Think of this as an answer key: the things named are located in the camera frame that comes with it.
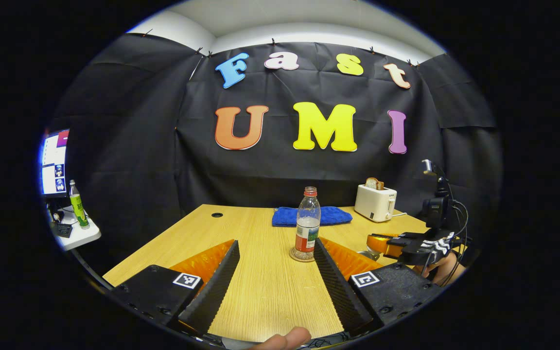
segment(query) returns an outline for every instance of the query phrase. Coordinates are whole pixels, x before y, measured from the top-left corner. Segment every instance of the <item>bottle label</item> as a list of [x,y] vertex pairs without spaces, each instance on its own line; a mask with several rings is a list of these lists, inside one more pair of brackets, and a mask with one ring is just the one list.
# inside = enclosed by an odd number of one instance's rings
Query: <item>bottle label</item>
[[85,216],[84,206],[82,206],[82,198],[80,195],[74,195],[70,198],[70,203],[73,205],[75,216],[79,221],[79,226],[87,226],[89,224],[88,218]]
[[316,227],[303,227],[297,225],[297,234],[295,237],[295,249],[300,252],[311,252],[314,250],[315,239],[318,237],[318,228]]

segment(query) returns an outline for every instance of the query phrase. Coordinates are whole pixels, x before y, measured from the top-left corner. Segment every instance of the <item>human hand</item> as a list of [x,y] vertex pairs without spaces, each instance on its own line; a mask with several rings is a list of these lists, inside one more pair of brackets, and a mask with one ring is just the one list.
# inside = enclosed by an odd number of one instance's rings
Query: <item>human hand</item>
[[[436,272],[436,276],[434,277],[434,283],[440,285],[449,276],[449,274],[451,274],[451,271],[453,271],[456,262],[457,255],[455,255],[455,253],[453,252],[450,252],[449,255],[440,259],[438,262],[427,265],[427,268],[425,269],[425,272],[422,276],[426,278],[427,276],[429,276],[429,272],[437,267],[438,270]],[[422,265],[416,265],[414,266],[413,270],[416,273],[420,274],[422,272],[422,268]],[[450,282],[454,281],[457,276],[458,274],[456,273],[454,277],[451,277]]]
[[293,327],[286,336],[275,334],[264,343],[256,344],[249,350],[293,350],[311,340],[311,333],[304,327]]

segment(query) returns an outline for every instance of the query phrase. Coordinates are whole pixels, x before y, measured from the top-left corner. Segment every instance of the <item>green bottle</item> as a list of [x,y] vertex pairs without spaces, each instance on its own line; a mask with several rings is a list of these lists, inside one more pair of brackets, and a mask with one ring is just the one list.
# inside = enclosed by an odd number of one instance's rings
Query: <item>green bottle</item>
[[75,216],[79,221],[79,226],[84,230],[89,228],[88,218],[84,212],[84,206],[82,205],[82,198],[79,191],[75,187],[75,180],[70,180],[70,203],[73,205],[73,210],[75,211]]

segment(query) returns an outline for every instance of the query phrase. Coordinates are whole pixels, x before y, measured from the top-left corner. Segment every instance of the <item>keyboard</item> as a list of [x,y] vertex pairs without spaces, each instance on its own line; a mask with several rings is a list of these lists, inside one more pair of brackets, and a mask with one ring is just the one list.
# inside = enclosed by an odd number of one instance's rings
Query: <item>keyboard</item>
[[73,226],[71,224],[55,224],[54,229],[56,235],[68,238],[70,237],[70,233],[73,230]]

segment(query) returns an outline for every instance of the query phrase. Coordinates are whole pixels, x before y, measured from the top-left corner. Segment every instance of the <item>coaster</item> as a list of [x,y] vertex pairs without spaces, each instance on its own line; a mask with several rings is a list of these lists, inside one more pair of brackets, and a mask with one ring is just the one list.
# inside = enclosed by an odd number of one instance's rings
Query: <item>coaster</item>
[[313,261],[315,261],[314,252],[313,252],[313,257],[311,257],[310,259],[301,259],[301,258],[297,257],[296,254],[300,254],[300,253],[302,253],[302,252],[296,250],[295,247],[293,247],[289,251],[289,257],[291,257],[291,259],[293,259],[294,261],[298,261],[298,262],[313,262]]

